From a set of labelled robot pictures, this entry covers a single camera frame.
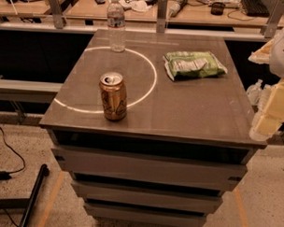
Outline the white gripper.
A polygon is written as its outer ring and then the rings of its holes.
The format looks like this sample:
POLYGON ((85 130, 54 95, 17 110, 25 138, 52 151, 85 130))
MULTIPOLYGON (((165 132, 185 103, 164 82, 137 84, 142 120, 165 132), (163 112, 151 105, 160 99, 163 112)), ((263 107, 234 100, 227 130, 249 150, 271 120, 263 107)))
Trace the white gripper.
MULTIPOLYGON (((265 45, 252 52, 248 59, 254 64, 269 64, 270 71, 284 78, 284 27, 265 45)), ((255 141, 265 141, 273 136, 284 123, 284 79, 271 86, 271 94, 263 110, 254 115, 248 132, 255 141)))

